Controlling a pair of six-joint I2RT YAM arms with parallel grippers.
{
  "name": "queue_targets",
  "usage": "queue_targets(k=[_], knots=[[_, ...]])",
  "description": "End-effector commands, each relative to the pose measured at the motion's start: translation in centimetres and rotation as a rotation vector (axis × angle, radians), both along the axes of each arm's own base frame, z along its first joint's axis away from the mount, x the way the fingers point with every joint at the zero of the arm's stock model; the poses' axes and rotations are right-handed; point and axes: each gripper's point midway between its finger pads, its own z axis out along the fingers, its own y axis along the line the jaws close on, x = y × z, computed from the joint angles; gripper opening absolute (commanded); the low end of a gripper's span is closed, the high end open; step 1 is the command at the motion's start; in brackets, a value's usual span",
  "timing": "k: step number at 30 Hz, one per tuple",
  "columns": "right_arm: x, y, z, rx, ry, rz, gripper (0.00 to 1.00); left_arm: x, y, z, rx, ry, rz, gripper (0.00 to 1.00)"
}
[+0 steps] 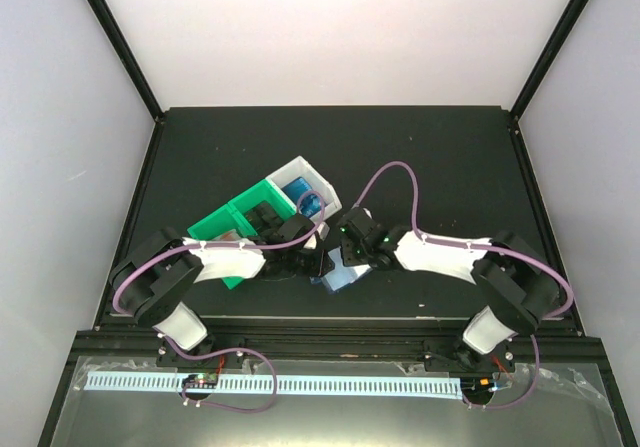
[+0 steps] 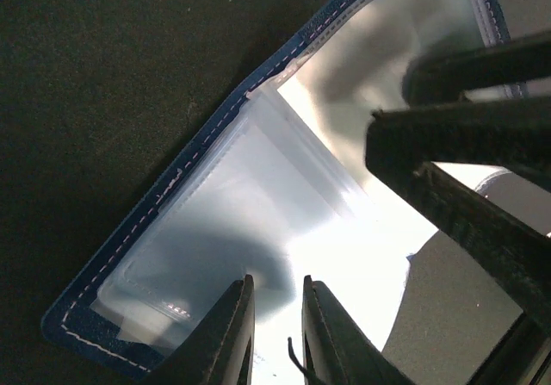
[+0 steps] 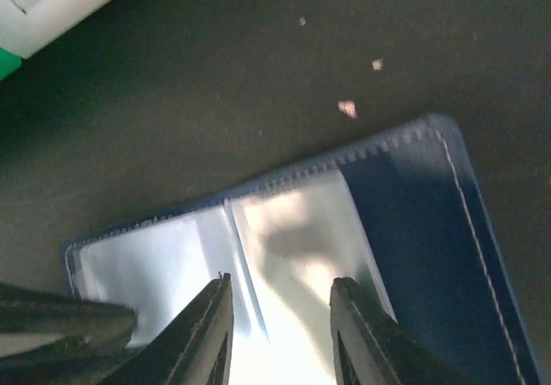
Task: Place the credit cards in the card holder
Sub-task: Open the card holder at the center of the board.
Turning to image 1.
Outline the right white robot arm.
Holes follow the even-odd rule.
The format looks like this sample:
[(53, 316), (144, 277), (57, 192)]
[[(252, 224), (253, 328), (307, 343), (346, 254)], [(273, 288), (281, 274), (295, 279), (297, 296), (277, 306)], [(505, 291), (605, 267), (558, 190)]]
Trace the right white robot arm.
[(502, 342), (532, 335), (559, 296), (559, 286), (543, 270), (542, 257), (516, 234), (465, 241), (417, 234), (408, 227), (385, 228), (364, 208), (338, 222), (341, 256), (348, 267), (431, 272), (476, 286), (485, 306), (465, 327), (454, 346), (457, 363), (476, 370)]

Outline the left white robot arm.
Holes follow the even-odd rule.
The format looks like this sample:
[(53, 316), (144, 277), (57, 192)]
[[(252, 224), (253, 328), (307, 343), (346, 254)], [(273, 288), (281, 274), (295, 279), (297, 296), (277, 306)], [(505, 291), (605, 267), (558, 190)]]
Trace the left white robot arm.
[(111, 270), (112, 308), (169, 337), (191, 365), (205, 365), (215, 343), (184, 302), (191, 287), (231, 277), (321, 277), (334, 267), (323, 247), (328, 231), (326, 222), (299, 213), (258, 235), (231, 241), (199, 241), (163, 228)]

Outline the blue card holder wallet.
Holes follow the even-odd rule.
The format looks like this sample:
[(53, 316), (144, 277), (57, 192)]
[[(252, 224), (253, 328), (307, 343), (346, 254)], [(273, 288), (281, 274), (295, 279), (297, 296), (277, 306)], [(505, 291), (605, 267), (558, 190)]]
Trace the blue card holder wallet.
[(311, 284), (322, 285), (329, 294), (336, 294), (343, 288), (348, 287), (349, 285), (357, 282), (359, 279), (361, 279), (362, 277), (368, 274), (367, 273), (362, 277), (348, 277), (344, 273), (345, 266), (343, 265), (342, 260), (338, 258), (337, 260), (334, 261), (334, 263), (335, 263), (335, 269), (332, 272), (330, 272), (329, 274), (327, 274), (322, 278), (311, 277), (310, 278)]

